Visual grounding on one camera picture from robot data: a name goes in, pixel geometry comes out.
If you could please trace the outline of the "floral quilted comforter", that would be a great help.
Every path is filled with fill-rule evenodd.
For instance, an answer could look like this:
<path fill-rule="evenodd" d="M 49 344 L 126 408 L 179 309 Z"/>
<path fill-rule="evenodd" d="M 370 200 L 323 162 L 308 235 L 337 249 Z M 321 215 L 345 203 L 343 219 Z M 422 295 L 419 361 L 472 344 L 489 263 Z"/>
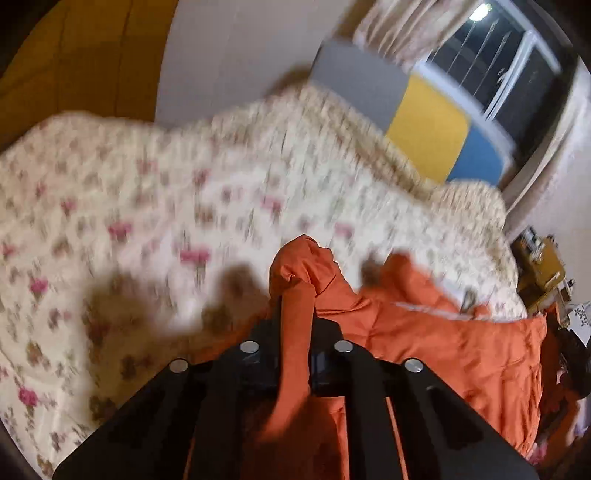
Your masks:
<path fill-rule="evenodd" d="M 37 479 L 171 358 L 266 302 L 277 251 L 329 248 L 353 288 L 403 251 L 494 319 L 525 313 L 505 203 L 436 184 L 304 85 L 181 128 L 64 113 L 1 155 L 1 423 Z"/>

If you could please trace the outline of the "patterned curtain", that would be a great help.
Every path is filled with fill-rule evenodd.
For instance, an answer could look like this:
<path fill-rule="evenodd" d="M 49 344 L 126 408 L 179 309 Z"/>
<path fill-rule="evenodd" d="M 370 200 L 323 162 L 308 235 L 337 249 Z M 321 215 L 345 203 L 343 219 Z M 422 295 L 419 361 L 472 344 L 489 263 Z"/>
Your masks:
<path fill-rule="evenodd" d="M 558 119 L 502 192 L 507 210 L 504 232 L 508 238 L 515 238 L 525 229 L 558 191 L 559 182 L 574 165 L 576 153 L 590 129 L 589 120 L 590 72 L 578 60 Z"/>
<path fill-rule="evenodd" d="M 353 43 L 410 70 L 441 47 L 481 5 L 477 0 L 377 1 Z"/>

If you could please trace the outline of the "white framed window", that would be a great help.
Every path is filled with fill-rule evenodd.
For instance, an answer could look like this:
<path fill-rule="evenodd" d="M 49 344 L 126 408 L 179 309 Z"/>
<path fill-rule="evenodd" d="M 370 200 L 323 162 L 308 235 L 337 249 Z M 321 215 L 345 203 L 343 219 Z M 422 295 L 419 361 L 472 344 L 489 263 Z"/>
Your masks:
<path fill-rule="evenodd" d="M 571 40 L 537 2 L 481 1 L 414 71 L 522 163 L 556 119 L 573 64 Z"/>

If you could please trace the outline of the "wooden wardrobe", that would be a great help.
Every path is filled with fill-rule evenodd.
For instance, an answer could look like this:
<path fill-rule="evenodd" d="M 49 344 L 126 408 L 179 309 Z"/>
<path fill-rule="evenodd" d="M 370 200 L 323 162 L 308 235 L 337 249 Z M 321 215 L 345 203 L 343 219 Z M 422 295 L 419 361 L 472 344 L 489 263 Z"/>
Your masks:
<path fill-rule="evenodd" d="M 174 1 L 42 1 L 4 47 L 1 146 L 64 111 L 151 121 Z"/>

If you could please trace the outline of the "right patterned curtain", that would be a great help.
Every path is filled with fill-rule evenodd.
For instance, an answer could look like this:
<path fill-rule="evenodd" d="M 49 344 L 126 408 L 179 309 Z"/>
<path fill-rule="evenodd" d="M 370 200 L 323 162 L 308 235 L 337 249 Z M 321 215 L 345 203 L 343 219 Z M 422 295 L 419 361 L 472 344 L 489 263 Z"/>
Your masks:
<path fill-rule="evenodd" d="M 590 129 L 589 120 L 590 72 L 578 60 L 558 119 L 502 192 L 507 210 L 504 232 L 508 238 L 515 238 L 525 229 L 558 191 L 559 182 L 574 165 L 576 153 Z"/>

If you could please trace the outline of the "wooden desk with clutter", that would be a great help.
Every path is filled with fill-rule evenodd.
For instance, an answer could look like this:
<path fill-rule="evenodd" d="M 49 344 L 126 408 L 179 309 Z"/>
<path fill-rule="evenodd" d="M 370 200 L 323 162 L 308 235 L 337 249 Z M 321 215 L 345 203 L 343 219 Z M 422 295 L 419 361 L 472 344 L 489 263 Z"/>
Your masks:
<path fill-rule="evenodd" d="M 563 311 L 572 301 L 574 280 L 568 279 L 555 237 L 526 227 L 511 244 L 518 267 L 517 292 L 530 315 L 554 303 Z"/>

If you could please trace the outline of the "orange puffer jacket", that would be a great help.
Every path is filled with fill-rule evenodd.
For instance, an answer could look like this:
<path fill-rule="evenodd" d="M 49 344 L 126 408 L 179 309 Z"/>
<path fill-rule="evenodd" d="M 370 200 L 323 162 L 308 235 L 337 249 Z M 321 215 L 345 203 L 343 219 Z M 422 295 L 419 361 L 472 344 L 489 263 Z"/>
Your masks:
<path fill-rule="evenodd" d="M 400 365 L 409 394 L 393 409 L 402 479 L 536 479 L 532 461 L 542 423 L 565 395 L 589 389 L 578 338 L 554 318 L 494 322 L 484 305 L 463 313 L 409 256 L 378 267 L 373 284 L 354 290 L 331 250 L 300 236 L 284 245 L 260 291 L 245 266 L 226 271 L 205 310 L 238 327 L 189 369 L 195 424 L 201 366 L 245 341 L 281 307 L 279 401 L 264 437 L 277 439 L 279 479 L 351 479 L 345 399 L 311 392 L 308 350 L 315 316 L 335 321 L 346 340 Z"/>

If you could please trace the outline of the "grey yellow blue headboard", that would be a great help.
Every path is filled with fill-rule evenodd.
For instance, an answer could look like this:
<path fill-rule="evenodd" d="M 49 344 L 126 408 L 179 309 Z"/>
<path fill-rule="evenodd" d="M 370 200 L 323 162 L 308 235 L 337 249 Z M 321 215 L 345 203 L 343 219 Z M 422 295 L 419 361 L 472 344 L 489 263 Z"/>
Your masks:
<path fill-rule="evenodd" d="M 417 74 L 342 40 L 322 44 L 311 80 L 361 113 L 435 182 L 501 181 L 504 160 L 477 124 Z"/>

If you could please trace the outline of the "left patterned curtain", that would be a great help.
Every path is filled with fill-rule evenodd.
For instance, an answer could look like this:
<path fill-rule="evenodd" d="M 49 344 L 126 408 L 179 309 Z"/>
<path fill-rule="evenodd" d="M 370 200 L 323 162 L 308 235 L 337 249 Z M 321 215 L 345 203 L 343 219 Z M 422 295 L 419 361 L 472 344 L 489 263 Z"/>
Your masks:
<path fill-rule="evenodd" d="M 353 43 L 410 70 L 441 47 L 481 5 L 477 0 L 377 1 Z"/>

